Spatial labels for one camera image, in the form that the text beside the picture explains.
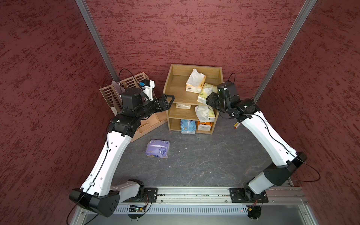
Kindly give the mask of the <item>small beige tissue box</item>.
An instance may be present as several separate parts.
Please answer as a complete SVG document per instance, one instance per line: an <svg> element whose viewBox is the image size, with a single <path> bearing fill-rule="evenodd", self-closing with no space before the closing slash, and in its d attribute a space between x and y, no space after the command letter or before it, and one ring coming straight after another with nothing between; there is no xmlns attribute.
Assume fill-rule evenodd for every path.
<svg viewBox="0 0 360 225"><path fill-rule="evenodd" d="M178 109L191 109L191 104L180 104L180 103L177 103L176 104L176 108Z"/></svg>

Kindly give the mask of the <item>yellow green tissue pack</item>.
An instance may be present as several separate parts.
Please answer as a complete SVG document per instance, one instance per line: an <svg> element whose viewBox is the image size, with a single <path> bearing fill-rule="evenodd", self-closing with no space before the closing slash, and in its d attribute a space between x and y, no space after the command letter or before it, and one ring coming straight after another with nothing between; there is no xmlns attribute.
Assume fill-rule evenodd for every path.
<svg viewBox="0 0 360 225"><path fill-rule="evenodd" d="M201 104L206 104L207 97L212 93L217 93L218 89L215 85L205 83L202 87L200 94L198 95L197 101Z"/></svg>

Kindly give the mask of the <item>white yellow tissue pack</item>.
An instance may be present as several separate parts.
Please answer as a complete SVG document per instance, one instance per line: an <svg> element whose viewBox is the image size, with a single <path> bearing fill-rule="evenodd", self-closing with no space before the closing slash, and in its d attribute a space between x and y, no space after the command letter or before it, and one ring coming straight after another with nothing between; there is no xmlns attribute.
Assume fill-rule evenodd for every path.
<svg viewBox="0 0 360 225"><path fill-rule="evenodd" d="M216 116L210 106L196 106L195 113L200 122L215 122Z"/></svg>

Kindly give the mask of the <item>orange white tissue box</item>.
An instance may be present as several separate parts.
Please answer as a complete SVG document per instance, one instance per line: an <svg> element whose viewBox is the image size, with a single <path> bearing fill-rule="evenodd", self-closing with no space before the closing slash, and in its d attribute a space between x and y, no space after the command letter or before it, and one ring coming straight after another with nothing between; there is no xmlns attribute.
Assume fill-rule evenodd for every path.
<svg viewBox="0 0 360 225"><path fill-rule="evenodd" d="M191 93L200 93L205 84L206 75L197 71L196 68L192 70L187 82L186 91Z"/></svg>

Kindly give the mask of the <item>purple tissue pack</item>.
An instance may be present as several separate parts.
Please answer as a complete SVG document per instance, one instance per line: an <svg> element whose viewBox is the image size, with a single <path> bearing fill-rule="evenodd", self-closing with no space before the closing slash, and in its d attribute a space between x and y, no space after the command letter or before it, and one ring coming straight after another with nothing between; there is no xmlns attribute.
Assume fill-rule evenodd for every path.
<svg viewBox="0 0 360 225"><path fill-rule="evenodd" d="M169 141L153 139L148 142L145 154L148 157L168 158L169 148Z"/></svg>

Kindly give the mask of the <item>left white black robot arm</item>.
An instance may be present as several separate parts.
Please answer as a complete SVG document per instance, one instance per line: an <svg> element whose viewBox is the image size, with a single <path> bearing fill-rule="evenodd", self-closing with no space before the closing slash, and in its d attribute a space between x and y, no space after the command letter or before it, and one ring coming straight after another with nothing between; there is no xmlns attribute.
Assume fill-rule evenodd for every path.
<svg viewBox="0 0 360 225"><path fill-rule="evenodd" d="M111 182L141 121L154 113L169 110L175 97L164 94L150 99L141 89L133 87L126 89L121 99L122 111L108 126L106 142L94 168L81 187L72 189L69 195L76 205L104 217L111 216L120 202L142 196L142 183L139 181L128 181L115 190L111 189Z"/></svg>

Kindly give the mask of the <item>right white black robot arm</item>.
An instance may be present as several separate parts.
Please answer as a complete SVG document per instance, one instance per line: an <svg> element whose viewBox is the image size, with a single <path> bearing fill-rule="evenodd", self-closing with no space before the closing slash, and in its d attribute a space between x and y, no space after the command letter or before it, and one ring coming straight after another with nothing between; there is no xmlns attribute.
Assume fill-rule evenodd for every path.
<svg viewBox="0 0 360 225"><path fill-rule="evenodd" d="M247 128L267 151L272 163L244 187L244 197L251 201L272 186L280 186L304 164L307 156L286 143L265 119L252 99L241 100L233 82L217 86L217 93L206 98L206 104L227 113Z"/></svg>

